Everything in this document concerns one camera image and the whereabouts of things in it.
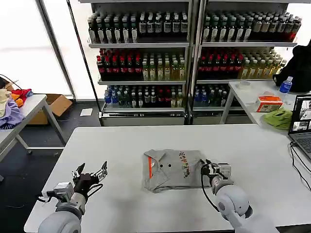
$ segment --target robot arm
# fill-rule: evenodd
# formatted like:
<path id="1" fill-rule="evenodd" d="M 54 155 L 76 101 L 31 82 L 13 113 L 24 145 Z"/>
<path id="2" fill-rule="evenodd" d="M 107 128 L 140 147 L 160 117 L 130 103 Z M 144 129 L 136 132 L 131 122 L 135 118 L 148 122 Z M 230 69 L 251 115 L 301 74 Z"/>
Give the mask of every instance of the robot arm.
<path id="1" fill-rule="evenodd" d="M 42 192 L 46 199 L 39 201 L 49 202 L 52 197 L 58 199 L 55 213 L 48 216 L 39 226 L 38 233 L 80 233 L 81 218 L 85 213 L 85 204 L 90 196 L 102 188 L 99 182 L 107 175 L 107 161 L 96 173 L 82 173 L 85 164 L 72 172 L 73 188 L 70 182 L 58 183 L 53 191 Z"/>
<path id="2" fill-rule="evenodd" d="M 278 233 L 269 219 L 253 214 L 246 193 L 229 179 L 229 165 L 214 164 L 207 160 L 201 168 L 201 174 L 209 177 L 212 192 L 216 195 L 215 207 L 236 233 Z"/>

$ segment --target white table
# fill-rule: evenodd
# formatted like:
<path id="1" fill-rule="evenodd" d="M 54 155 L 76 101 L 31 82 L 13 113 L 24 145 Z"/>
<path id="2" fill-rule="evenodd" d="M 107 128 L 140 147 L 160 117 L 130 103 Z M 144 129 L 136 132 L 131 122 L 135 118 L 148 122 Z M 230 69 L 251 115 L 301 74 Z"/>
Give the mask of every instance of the white table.
<path id="1" fill-rule="evenodd" d="M 238 88 L 240 81 L 229 82 L 230 92 L 227 98 L 222 118 L 220 120 L 220 124 L 225 124 L 228 112 L 230 110 L 230 106 L 232 104 L 233 98 L 235 97 L 240 103 L 242 109 L 246 112 L 246 114 L 254 124 L 258 124 L 265 128 L 270 128 L 270 126 L 262 120 L 263 116 L 267 113 L 255 112 L 253 103 L 257 100 L 258 96 L 262 95 L 266 91 L 269 91 L 279 96 L 279 87 L 276 86 L 273 80 L 249 82 L 251 83 L 251 86 L 249 89 L 246 90 Z M 295 99 L 296 94 L 289 93 L 286 97 L 286 100 L 288 100 L 289 104 L 283 104 L 282 107 L 292 111 L 294 108 Z"/>
<path id="2" fill-rule="evenodd" d="M 28 122 L 43 109 L 50 124 L 54 127 L 60 141 L 63 145 L 66 144 L 62 130 L 60 129 L 51 109 L 46 102 L 46 95 L 32 95 L 28 97 L 24 105 L 20 108 L 21 113 L 25 116 L 20 124 L 11 130 L 0 130 L 0 161 L 6 156 L 10 149 L 19 141 L 27 150 L 62 150 L 64 147 L 29 147 L 26 142 L 18 135 L 20 131 L 28 124 Z"/>
<path id="3" fill-rule="evenodd" d="M 109 174 L 103 189 L 86 204 L 83 233 L 232 229 L 201 189 L 153 194 L 141 188 L 145 151 L 200 150 L 212 161 L 232 165 L 232 178 L 249 195 L 255 213 L 264 213 L 276 226 L 307 224 L 311 223 L 311 192 L 292 168 L 289 142 L 256 124 L 76 128 L 43 189 L 71 182 L 71 171 L 82 163 L 86 163 L 84 172 L 94 172 L 107 160 Z M 214 200 L 210 189 L 207 194 Z M 37 232 L 56 203 L 55 199 L 45 204 L 37 201 L 24 230 Z"/>

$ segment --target laptop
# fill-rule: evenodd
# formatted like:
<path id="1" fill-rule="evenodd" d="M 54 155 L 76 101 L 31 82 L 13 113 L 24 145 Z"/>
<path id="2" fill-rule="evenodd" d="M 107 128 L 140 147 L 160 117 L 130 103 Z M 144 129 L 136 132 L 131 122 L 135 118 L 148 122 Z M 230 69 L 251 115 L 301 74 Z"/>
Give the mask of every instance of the laptop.
<path id="1" fill-rule="evenodd" d="M 296 96 L 288 135 L 311 158 L 311 95 Z"/>

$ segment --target tissue box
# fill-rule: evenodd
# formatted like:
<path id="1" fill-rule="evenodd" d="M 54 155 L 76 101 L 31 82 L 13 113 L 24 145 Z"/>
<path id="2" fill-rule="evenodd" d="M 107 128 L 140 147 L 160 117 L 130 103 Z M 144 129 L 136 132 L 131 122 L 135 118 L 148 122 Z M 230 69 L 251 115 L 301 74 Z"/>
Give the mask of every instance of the tissue box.
<path id="1" fill-rule="evenodd" d="M 259 96 L 255 102 L 256 112 L 272 112 L 279 109 L 283 102 L 280 97 L 277 96 Z"/>

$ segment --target white paper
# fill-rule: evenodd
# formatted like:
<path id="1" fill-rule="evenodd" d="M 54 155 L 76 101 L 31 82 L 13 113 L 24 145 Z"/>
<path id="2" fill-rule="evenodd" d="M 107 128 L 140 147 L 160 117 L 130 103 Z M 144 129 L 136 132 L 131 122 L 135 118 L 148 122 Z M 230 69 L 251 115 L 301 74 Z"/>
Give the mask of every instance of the white paper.
<path id="1" fill-rule="evenodd" d="M 81 113 L 80 113 L 80 116 L 81 116 L 81 117 L 90 116 L 90 115 L 92 115 L 92 111 L 93 111 L 92 108 L 85 108 L 85 109 L 82 109 L 82 111 L 81 111 Z"/>

